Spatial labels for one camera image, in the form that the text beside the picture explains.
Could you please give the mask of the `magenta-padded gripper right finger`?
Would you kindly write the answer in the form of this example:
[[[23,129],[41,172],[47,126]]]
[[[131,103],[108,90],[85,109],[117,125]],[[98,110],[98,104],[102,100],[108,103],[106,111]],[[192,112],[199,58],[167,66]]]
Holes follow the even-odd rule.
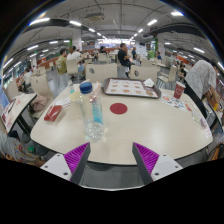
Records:
[[[132,153],[145,185],[182,169],[182,166],[170,156],[157,154],[138,143],[133,143]]]

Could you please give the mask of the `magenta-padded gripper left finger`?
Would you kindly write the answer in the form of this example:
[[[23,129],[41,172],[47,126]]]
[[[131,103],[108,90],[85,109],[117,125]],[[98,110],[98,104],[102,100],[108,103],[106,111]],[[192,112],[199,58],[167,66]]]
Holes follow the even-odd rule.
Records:
[[[89,154],[90,143],[87,142],[66,154],[55,154],[41,168],[72,183],[79,184]]]

